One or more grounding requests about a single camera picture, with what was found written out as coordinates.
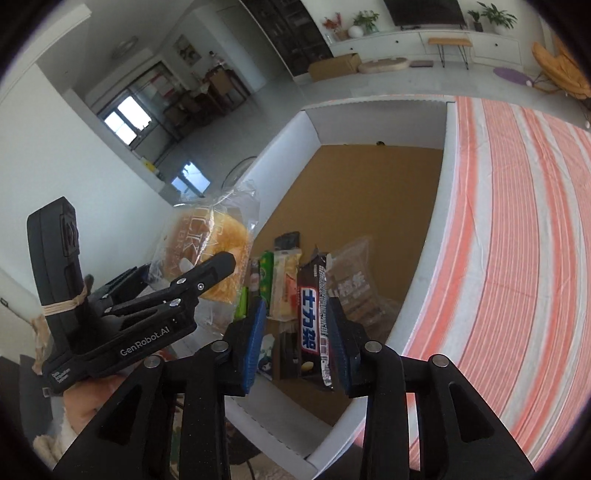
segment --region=television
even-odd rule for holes
[[[466,20],[457,0],[384,0],[394,25],[460,25]]]

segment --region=brown cardboard bottom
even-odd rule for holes
[[[257,236],[252,255],[272,249],[275,237],[296,230],[302,262],[315,246],[330,252],[370,235],[378,293],[403,302],[431,221],[442,157],[442,150],[430,148],[320,147]],[[322,391],[305,380],[274,383],[330,425],[350,402],[341,392]]]

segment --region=metal screw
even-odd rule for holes
[[[365,344],[365,349],[368,352],[378,353],[382,349],[382,344],[380,342],[376,342],[375,340],[370,340]]]
[[[444,368],[449,365],[449,358],[445,355],[433,355],[433,365]]]
[[[216,353],[225,352],[229,347],[228,342],[224,342],[223,340],[217,340],[212,343],[212,350]]]
[[[160,364],[160,357],[158,355],[150,355],[144,359],[144,367],[156,368]]]

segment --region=rubber band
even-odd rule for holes
[[[43,309],[43,315],[47,317],[49,315],[55,315],[57,313],[64,313],[74,310],[77,306],[82,305],[87,295],[88,293],[86,291],[86,285],[84,285],[82,293],[71,300],[59,301],[58,303],[41,306]]]

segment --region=ceiling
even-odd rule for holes
[[[61,88],[73,88],[84,97],[109,73],[129,60],[134,54],[148,48],[157,52],[166,35],[187,11],[209,0],[66,0],[72,8],[86,4],[91,10],[86,37],[68,34],[47,51],[42,58],[45,67],[54,63],[54,71],[62,72]],[[113,60],[111,55],[122,41],[133,36],[136,45],[123,57]]]

